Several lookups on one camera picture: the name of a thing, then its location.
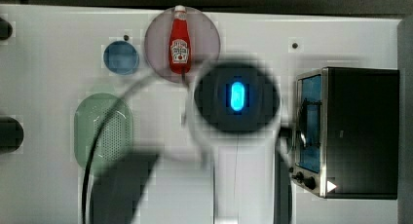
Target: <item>blue light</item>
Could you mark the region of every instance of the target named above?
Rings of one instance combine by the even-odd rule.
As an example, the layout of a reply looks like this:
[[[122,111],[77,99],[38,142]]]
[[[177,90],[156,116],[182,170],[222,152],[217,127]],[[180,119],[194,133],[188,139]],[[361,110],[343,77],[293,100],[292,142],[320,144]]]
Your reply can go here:
[[[245,88],[240,82],[236,82],[231,86],[231,108],[235,111],[240,111],[244,108]]]

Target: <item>bottle label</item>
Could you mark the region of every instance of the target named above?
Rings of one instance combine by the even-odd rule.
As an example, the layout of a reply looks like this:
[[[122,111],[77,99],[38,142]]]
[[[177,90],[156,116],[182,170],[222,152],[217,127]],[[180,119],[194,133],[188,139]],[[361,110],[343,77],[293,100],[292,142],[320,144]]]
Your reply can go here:
[[[181,39],[172,41],[172,45],[170,46],[170,54],[172,56],[173,63],[187,63],[189,55],[188,44]]]
[[[175,12],[175,18],[186,20],[186,13],[185,12]]]

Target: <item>bottle cap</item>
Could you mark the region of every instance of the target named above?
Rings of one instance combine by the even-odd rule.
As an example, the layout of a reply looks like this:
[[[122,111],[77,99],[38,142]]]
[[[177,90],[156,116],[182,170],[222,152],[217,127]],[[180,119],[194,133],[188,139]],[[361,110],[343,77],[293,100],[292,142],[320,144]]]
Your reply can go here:
[[[176,12],[186,12],[185,7],[181,6],[181,5],[176,6],[175,11]]]

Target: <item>white table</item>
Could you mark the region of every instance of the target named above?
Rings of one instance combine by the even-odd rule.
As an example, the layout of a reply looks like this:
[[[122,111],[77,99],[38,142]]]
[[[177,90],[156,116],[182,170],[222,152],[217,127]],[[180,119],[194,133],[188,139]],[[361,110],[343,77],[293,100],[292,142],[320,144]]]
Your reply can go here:
[[[143,38],[158,13],[0,6],[0,17],[15,29],[13,37],[0,45],[0,114],[15,116],[25,133],[17,152],[0,155],[0,223],[80,220],[83,170],[73,153],[74,113],[88,95],[99,89],[120,94],[149,71]],[[396,69],[397,19],[207,15],[221,35],[221,53],[251,54],[275,72],[287,100],[288,120],[293,80],[299,73],[326,65]],[[138,72],[130,77],[109,72],[101,59],[105,47],[124,34],[141,57]],[[291,49],[294,42],[299,44],[297,50]],[[180,123],[185,98],[179,85],[159,80],[130,99],[135,139],[165,143],[167,150],[192,156],[195,146]],[[135,223],[208,223],[207,171],[163,162],[155,174],[141,219]],[[295,185],[292,190],[293,223],[396,223],[396,201],[321,200]]]

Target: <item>toaster oven knob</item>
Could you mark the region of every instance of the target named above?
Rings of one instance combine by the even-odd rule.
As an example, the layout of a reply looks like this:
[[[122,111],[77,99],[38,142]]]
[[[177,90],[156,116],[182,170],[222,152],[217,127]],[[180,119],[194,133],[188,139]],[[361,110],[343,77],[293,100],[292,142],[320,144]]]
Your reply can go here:
[[[304,174],[302,172],[297,172],[295,175],[292,175],[293,179],[296,179],[297,182],[302,183],[304,179]]]
[[[306,187],[310,188],[311,190],[316,188],[316,180],[313,177],[306,178],[303,181],[304,185],[306,185]]]

